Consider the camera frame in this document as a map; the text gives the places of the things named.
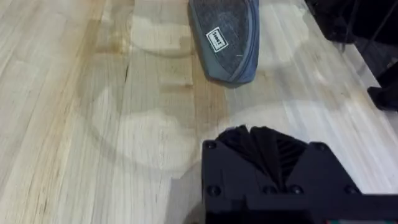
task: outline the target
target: black cable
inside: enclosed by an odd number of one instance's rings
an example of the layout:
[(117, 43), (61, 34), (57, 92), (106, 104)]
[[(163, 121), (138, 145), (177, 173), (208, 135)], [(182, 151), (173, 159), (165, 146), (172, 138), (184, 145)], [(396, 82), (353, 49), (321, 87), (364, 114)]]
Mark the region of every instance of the black cable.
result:
[(344, 2), (344, 4), (340, 7), (340, 10), (338, 11), (337, 16), (341, 17), (344, 14), (344, 11), (346, 10), (346, 8), (348, 7), (348, 5), (352, 2), (353, 0), (347, 0)]
[(367, 49), (369, 48), (369, 46), (374, 42), (374, 40), (376, 39), (376, 37), (379, 35), (381, 29), (384, 27), (384, 25), (386, 25), (386, 22), (388, 20), (388, 18), (390, 18), (392, 12), (394, 11), (394, 9), (397, 7), (398, 5), (398, 0), (395, 1), (395, 3), (392, 5), (392, 7), (390, 8), (390, 11), (387, 13), (387, 15), (384, 17), (383, 21), (381, 22), (380, 26), (377, 28), (377, 30), (375, 31), (375, 33), (373, 34), (373, 36), (368, 40), (368, 42), (366, 43), (365, 47), (362, 50), (362, 54), (365, 54), (365, 52), (367, 51)]
[(353, 6), (353, 11), (351, 12), (351, 15), (349, 17), (344, 43), (347, 43), (348, 35), (352, 34), (353, 26), (354, 26), (355, 20), (356, 20), (356, 14), (358, 13), (360, 4), (361, 4), (361, 0), (355, 0), (354, 6)]

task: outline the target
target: screw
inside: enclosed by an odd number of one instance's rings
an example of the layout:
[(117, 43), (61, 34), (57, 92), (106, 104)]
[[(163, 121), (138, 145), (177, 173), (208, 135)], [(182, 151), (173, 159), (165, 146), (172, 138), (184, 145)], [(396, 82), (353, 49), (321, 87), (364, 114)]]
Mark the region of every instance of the screw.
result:
[(329, 147), (323, 142), (315, 143), (315, 149), (318, 149), (319, 151), (325, 152), (326, 150), (328, 150), (328, 148)]
[(265, 194), (276, 194), (276, 193), (278, 192), (278, 191), (276, 190), (276, 188), (273, 187), (273, 186), (265, 186), (265, 187), (262, 188), (262, 191), (263, 191)]
[(345, 191), (347, 194), (359, 194), (359, 190), (358, 190), (356, 187), (353, 187), (353, 186), (351, 186), (351, 185), (347, 185), (347, 186), (344, 188), (344, 191)]
[(207, 187), (207, 193), (211, 197), (218, 197), (221, 194), (221, 189), (217, 185), (211, 185)]
[(217, 147), (217, 143), (214, 141), (208, 141), (206, 142), (205, 147), (208, 149), (215, 149)]
[(292, 185), (289, 187), (289, 192), (292, 192), (293, 194), (304, 194), (303, 189), (298, 186), (298, 185)]

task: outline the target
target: wood grain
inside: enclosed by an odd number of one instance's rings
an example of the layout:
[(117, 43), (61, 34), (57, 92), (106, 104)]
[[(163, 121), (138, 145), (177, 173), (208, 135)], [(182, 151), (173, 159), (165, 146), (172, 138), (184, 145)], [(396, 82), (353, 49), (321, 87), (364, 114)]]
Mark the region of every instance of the wood grain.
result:
[(0, 1), (0, 222), (199, 219), (200, 144), (240, 124), (325, 141), (363, 191), (398, 192), (358, 51), (303, 1), (260, 10), (256, 79), (226, 86), (203, 74), (187, 0)]

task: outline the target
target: shoe label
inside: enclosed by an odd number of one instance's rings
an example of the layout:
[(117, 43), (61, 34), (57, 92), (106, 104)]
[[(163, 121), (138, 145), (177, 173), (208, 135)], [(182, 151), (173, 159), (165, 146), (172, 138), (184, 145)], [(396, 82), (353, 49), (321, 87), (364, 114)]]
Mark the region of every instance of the shoe label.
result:
[(219, 27), (207, 33), (206, 36), (207, 39), (210, 41), (215, 53), (222, 51), (228, 46), (228, 42), (224, 38), (223, 33), (221, 33)]

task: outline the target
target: light wood table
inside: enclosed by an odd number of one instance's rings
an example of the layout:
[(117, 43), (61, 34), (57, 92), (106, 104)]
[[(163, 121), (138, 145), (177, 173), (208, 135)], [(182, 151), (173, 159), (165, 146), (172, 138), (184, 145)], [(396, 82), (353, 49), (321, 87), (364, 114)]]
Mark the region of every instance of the light wood table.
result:
[(358, 51), (303, 1), (260, 2), (257, 76), (232, 88), (205, 78), (187, 0), (0, 1), (0, 223), (183, 223), (202, 140), (240, 124), (325, 141), (361, 190), (398, 192)]

